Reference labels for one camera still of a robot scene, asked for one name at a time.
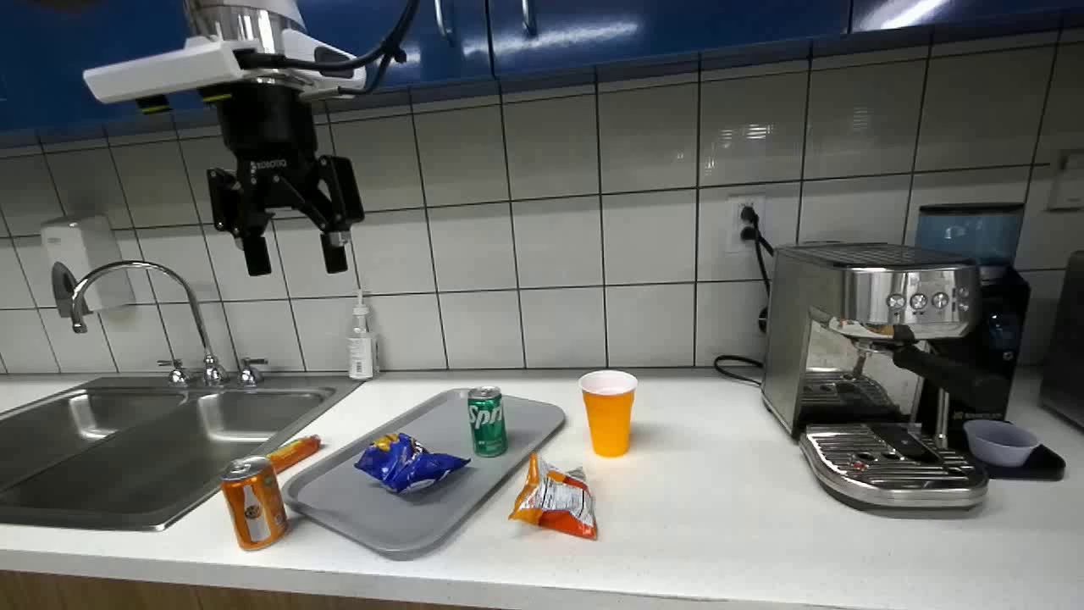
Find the plastic cup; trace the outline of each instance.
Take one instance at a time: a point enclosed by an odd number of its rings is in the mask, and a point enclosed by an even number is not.
[[[581,376],[590,446],[604,458],[629,452],[636,376],[622,371],[596,371]]]

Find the cable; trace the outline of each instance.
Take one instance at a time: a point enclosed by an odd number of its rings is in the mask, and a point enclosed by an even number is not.
[[[751,243],[758,277],[761,277],[761,284],[765,284],[765,296],[771,296],[765,253],[777,253],[777,249],[771,249],[771,240],[758,230],[758,214],[754,214],[751,208],[742,208],[742,224],[745,224],[745,227],[742,227],[742,240]],[[758,333],[770,330],[770,310],[758,310],[754,327],[758,327]],[[718,376],[728,376],[728,379],[742,379],[742,382],[761,387],[765,364],[748,359],[748,357],[740,357],[740,353],[721,353],[721,357],[715,359],[715,374],[718,374]]]
[[[381,61],[372,67],[369,85],[366,85],[366,91],[372,91],[384,83],[384,71],[387,71],[391,61],[395,61],[395,63],[406,61],[404,39],[406,39],[406,31],[415,23],[416,5],[419,0],[406,0],[399,16],[395,16],[395,23],[393,23],[393,31],[384,39],[384,44],[376,44],[369,53],[358,53],[354,61],[297,61],[297,59],[286,59],[286,53],[237,53],[237,61],[245,67],[297,67],[297,71],[322,71],[322,75],[329,75],[329,71],[356,71],[363,63]]]
[[[726,357],[718,357],[715,359],[715,374],[718,376],[726,376],[726,379],[742,379],[742,382],[761,382],[761,374],[765,371],[765,364],[758,364],[758,359],[748,359],[748,357],[734,357],[734,353],[726,353]]]

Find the soda can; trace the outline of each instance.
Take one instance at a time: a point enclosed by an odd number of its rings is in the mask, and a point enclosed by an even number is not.
[[[264,548],[286,535],[286,504],[278,493],[278,477],[268,458],[253,455],[235,460],[219,483],[237,547]]]
[[[506,455],[509,433],[501,391],[469,391],[469,409],[476,455]]]

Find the blue cabinet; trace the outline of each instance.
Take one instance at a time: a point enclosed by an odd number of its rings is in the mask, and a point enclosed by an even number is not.
[[[1084,0],[854,0],[854,31],[1057,23]]]
[[[492,0],[499,79],[840,39],[849,0]]]
[[[42,132],[123,121],[131,106],[98,106],[81,71],[179,44],[184,5],[11,0],[0,19],[0,94],[11,108],[0,108],[0,121]]]
[[[404,0],[303,0],[297,8],[310,33],[363,53],[395,23]],[[406,63],[391,63],[381,88],[492,79],[486,0],[419,0],[404,47]]]

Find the sink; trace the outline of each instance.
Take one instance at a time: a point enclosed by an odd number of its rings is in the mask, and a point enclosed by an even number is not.
[[[356,382],[268,379],[184,396],[166,382],[87,382],[0,422],[0,522],[166,529],[224,469],[268,455]]]

